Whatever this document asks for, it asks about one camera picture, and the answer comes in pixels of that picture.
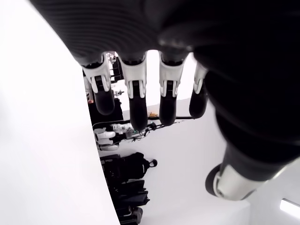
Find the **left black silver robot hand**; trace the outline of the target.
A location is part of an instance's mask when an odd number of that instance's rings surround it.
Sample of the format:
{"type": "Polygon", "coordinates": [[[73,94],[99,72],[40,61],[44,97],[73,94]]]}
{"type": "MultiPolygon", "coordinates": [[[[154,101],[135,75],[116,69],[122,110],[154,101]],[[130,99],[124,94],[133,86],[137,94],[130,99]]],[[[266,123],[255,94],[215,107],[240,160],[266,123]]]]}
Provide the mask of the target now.
{"type": "Polygon", "coordinates": [[[185,59],[196,59],[189,112],[210,101],[227,147],[206,190],[241,201],[300,156],[297,0],[34,0],[82,67],[98,111],[114,110],[106,54],[121,63],[132,126],[147,124],[146,54],[159,52],[162,124],[175,120],[185,59]]]}

